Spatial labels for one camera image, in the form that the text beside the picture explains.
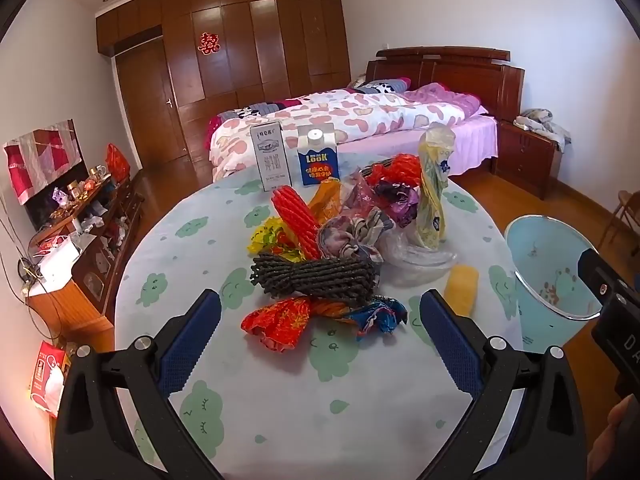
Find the person's right hand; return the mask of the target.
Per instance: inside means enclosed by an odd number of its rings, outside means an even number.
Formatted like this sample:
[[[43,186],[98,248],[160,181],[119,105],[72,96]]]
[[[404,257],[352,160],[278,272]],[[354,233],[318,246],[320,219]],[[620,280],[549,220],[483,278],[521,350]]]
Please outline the person's right hand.
[[[631,394],[616,404],[608,413],[608,426],[602,431],[599,437],[593,442],[592,449],[587,457],[587,478],[592,479],[598,470],[610,457],[616,441],[618,427],[622,423],[629,406],[634,398]]]

